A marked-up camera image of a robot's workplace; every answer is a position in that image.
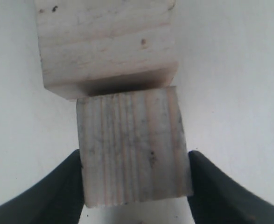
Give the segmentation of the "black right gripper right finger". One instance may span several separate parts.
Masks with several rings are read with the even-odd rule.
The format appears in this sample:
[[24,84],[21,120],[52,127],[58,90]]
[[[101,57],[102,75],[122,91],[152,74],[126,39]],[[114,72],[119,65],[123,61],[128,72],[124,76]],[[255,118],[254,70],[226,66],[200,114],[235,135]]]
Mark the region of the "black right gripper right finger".
[[248,191],[199,151],[188,153],[196,224],[274,224],[274,205]]

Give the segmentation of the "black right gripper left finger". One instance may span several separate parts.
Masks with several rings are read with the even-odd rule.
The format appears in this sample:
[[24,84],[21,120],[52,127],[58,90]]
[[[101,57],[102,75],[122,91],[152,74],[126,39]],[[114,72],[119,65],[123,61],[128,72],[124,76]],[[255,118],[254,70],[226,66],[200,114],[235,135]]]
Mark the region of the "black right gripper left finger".
[[72,152],[37,184],[0,206],[0,224],[77,224],[84,206],[81,160]]

